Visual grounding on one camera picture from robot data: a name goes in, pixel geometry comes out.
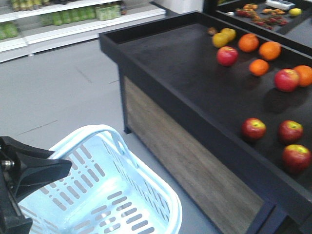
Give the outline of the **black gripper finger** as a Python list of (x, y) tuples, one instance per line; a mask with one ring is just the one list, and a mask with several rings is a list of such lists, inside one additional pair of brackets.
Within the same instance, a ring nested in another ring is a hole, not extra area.
[(65, 159), (50, 159), (53, 151), (32, 147), (9, 136), (0, 137), (0, 147), (28, 146), (31, 151), (17, 153), (18, 164), (9, 171), (17, 182), (16, 198), (23, 200), (36, 190), (68, 176), (72, 163)]

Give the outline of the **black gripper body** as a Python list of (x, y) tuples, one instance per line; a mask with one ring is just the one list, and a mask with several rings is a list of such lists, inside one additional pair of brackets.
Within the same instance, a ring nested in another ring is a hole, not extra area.
[(17, 153), (31, 151), (28, 146), (2, 146), (0, 148), (0, 232), (2, 234), (28, 234), (33, 221), (26, 218), (16, 198), (17, 182), (9, 171), (18, 164)]

